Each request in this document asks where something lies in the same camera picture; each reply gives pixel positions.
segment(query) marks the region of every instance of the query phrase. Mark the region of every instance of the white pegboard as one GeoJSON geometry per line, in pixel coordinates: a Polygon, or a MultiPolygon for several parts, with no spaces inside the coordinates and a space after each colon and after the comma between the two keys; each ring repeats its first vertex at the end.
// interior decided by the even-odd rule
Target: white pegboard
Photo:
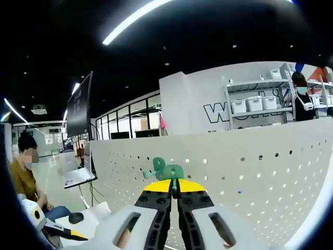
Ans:
{"type": "MultiPolygon", "coordinates": [[[[217,206],[253,226],[259,240],[284,245],[299,229],[322,188],[332,154],[332,119],[214,134],[92,141],[98,180],[114,214],[133,204],[152,159],[184,168],[217,206]]],[[[167,245],[184,249],[173,202],[167,245]]]]}

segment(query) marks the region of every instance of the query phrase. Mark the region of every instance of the pink object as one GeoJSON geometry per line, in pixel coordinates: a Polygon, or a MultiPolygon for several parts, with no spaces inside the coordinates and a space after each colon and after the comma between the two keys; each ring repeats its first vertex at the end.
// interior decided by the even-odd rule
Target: pink object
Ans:
{"type": "Polygon", "coordinates": [[[161,128],[164,129],[165,128],[165,123],[164,123],[164,119],[162,117],[162,114],[160,114],[160,122],[161,122],[161,128]]]}

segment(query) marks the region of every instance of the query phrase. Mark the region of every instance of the jeans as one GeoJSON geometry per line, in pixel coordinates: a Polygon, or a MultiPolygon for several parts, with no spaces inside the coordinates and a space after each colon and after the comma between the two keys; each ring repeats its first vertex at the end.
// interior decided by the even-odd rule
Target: jeans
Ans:
{"type": "Polygon", "coordinates": [[[46,206],[43,207],[43,212],[44,215],[47,219],[56,222],[56,219],[68,216],[71,214],[71,212],[69,212],[68,208],[65,206],[58,206],[55,207],[53,210],[49,211],[46,206]]]}

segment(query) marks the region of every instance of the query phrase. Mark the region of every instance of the computer monitor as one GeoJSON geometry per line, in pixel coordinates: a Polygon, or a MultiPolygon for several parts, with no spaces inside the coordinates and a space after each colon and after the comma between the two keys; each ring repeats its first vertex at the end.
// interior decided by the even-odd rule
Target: computer monitor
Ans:
{"type": "Polygon", "coordinates": [[[67,102],[68,137],[88,133],[91,140],[89,96],[92,77],[91,71],[67,102]]]}
{"type": "Polygon", "coordinates": [[[135,131],[136,138],[142,137],[157,137],[160,136],[159,129],[148,129],[148,130],[141,130],[135,131]]]}
{"type": "Polygon", "coordinates": [[[111,133],[111,139],[128,139],[130,138],[129,132],[119,132],[119,133],[111,133]]]}

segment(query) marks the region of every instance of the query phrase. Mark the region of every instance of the white storage box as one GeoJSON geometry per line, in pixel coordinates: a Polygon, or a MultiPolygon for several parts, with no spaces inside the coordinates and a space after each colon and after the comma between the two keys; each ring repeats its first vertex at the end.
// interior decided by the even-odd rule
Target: white storage box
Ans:
{"type": "Polygon", "coordinates": [[[246,103],[245,99],[238,99],[231,101],[231,107],[233,109],[233,114],[246,113],[246,103]]]}
{"type": "Polygon", "coordinates": [[[321,104],[319,95],[310,95],[310,97],[312,98],[314,106],[318,106],[321,104]]]}
{"type": "Polygon", "coordinates": [[[265,110],[277,109],[276,96],[265,96],[262,98],[262,106],[265,110]]]}
{"type": "Polygon", "coordinates": [[[262,110],[262,97],[259,95],[248,97],[247,106],[250,112],[262,110]]]}
{"type": "Polygon", "coordinates": [[[270,69],[267,73],[267,78],[273,80],[281,80],[282,76],[280,69],[270,69]]]}

